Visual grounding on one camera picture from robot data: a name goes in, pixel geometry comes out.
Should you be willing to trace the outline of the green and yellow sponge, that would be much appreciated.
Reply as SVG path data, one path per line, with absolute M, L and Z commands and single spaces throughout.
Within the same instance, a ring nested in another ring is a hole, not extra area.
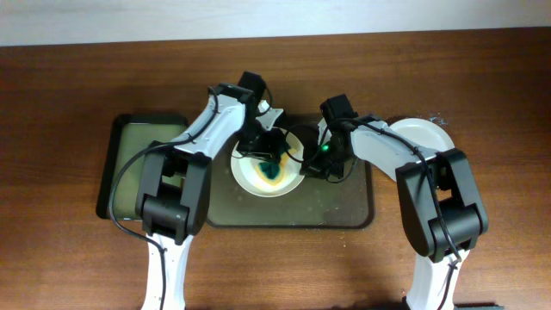
M 286 166 L 289 157 L 286 152 L 282 152 L 278 163 L 270 161 L 261 161 L 255 165 L 255 172 L 269 185 L 281 183 L 286 175 Z

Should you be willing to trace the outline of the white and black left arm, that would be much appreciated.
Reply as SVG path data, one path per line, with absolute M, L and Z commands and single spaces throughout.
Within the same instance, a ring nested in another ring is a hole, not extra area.
M 135 210 L 150 252 L 145 309 L 185 307 L 189 248 L 205 223 L 212 162 L 226 142 L 237 134 L 243 157 L 281 162 L 283 137 L 273 128 L 281 114 L 261 102 L 269 93 L 257 77 L 219 84 L 209 89 L 207 106 L 182 134 L 139 153 L 144 163 Z

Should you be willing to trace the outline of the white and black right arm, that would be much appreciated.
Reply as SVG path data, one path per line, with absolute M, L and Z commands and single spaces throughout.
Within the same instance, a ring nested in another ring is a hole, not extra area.
M 415 142 L 373 116 L 325 117 L 307 135 L 302 170 L 328 177 L 356 158 L 397 185 L 406 238 L 416 252 L 407 309 L 453 309 L 459 273 L 489 219 L 465 153 Z

